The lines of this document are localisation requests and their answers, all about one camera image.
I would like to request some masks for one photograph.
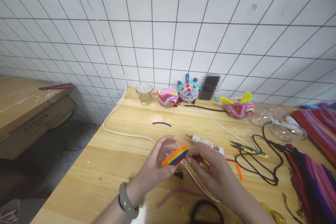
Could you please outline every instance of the red pliers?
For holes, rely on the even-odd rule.
[[[72,83],[62,83],[54,86],[47,86],[47,87],[40,87],[40,90],[49,90],[49,89],[66,89],[66,88],[71,88]]]

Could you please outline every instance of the pink pipe cleaner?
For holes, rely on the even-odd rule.
[[[170,193],[168,193],[168,195],[159,203],[159,205],[157,206],[158,209],[160,209],[169,199],[170,197],[172,197],[175,193],[179,193],[181,191],[188,191],[188,192],[192,192],[194,194],[203,194],[202,191],[199,190],[194,190],[188,187],[177,187],[173,190],[170,191]]]

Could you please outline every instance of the colorful craft ornament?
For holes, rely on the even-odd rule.
[[[177,107],[179,104],[179,95],[172,87],[165,87],[157,93],[153,92],[153,94],[159,97],[159,103],[164,107]]]
[[[162,166],[178,165],[185,158],[188,151],[189,149],[186,145],[176,149],[162,162]]]
[[[235,118],[244,118],[252,115],[255,111],[255,105],[252,103],[252,94],[246,92],[243,97],[232,97],[230,99],[220,97],[219,100],[225,104],[224,109],[229,116]]]
[[[197,78],[194,78],[192,82],[189,82],[189,74],[185,75],[185,83],[183,84],[182,81],[178,80],[178,93],[180,95],[180,102],[185,101],[188,103],[195,104],[195,100],[198,97],[198,89],[200,88],[199,85],[196,85],[198,81]]]

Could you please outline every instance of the scissors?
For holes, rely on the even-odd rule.
[[[49,90],[49,89],[66,89],[66,88],[71,88],[72,83],[62,83],[54,86],[47,86],[47,87],[40,87],[40,90]]]
[[[240,143],[237,143],[237,142],[233,142],[233,141],[230,141],[231,143],[234,143],[234,145],[231,145],[237,149],[240,149],[242,151],[245,151],[247,153],[251,153],[251,154],[257,154],[258,152],[256,152],[255,150],[253,150],[252,148],[248,147],[248,146],[245,146],[245,145],[242,145]],[[268,158],[268,155],[265,153],[265,152],[261,152],[260,154],[258,154],[257,156],[259,157],[262,157],[262,158],[265,158],[267,159]]]

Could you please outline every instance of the rainbow pipe cleaner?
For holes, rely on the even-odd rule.
[[[186,145],[183,145],[181,148],[178,148],[173,153],[171,153],[163,162],[162,166],[167,165],[178,165],[188,153],[189,149]]]

